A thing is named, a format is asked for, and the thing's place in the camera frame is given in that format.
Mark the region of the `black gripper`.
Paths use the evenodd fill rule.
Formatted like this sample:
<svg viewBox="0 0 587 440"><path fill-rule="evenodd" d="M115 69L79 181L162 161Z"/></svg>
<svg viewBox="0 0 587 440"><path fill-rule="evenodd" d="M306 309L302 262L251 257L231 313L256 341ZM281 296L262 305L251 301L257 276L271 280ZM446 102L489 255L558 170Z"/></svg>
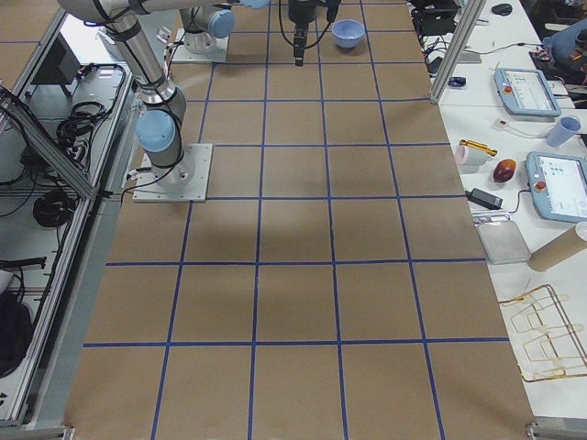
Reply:
<svg viewBox="0 0 587 440"><path fill-rule="evenodd" d="M324 7L327 11L327 23L331 24L336 20L339 5L339 0L289 0L288 18L296 26L306 26L316 19L317 9ZM296 67L304 66L305 46L306 28L296 27L293 35L293 58Z"/></svg>

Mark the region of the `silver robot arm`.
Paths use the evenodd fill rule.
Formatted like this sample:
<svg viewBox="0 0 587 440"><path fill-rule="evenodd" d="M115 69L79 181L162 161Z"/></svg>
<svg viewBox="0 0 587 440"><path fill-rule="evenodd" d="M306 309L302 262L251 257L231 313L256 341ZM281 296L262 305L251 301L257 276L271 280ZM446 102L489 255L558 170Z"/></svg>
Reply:
<svg viewBox="0 0 587 440"><path fill-rule="evenodd" d="M233 6L260 9L269 3L270 1L265 0L218 1L213 5L181 9L179 13L183 25L183 46L192 54L204 54L213 50L219 40L229 37L236 25Z"/></svg>
<svg viewBox="0 0 587 440"><path fill-rule="evenodd" d="M205 34L217 39L228 36L235 18L231 6L251 9L267 1L61 1L60 6L87 26L102 27L136 77L138 95L147 113L136 125L136 137L150 159L153 181L171 187L185 185L195 166L185 157L181 141L186 99L158 62L138 18L155 12L176 10L184 34Z"/></svg>

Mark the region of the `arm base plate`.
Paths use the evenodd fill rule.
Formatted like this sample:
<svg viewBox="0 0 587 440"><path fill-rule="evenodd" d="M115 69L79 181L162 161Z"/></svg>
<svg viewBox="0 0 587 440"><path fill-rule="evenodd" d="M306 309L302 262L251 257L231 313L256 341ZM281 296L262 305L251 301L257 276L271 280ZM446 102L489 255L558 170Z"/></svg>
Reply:
<svg viewBox="0 0 587 440"><path fill-rule="evenodd" d="M229 37L215 38L207 33L184 35L180 28L173 48L175 63L224 63L227 59Z"/></svg>
<svg viewBox="0 0 587 440"><path fill-rule="evenodd" d="M183 144L183 160L169 174L152 168L150 159L143 154L141 166L150 168L138 175L132 199L136 203L182 203L206 200L213 156L211 143Z"/></svg>

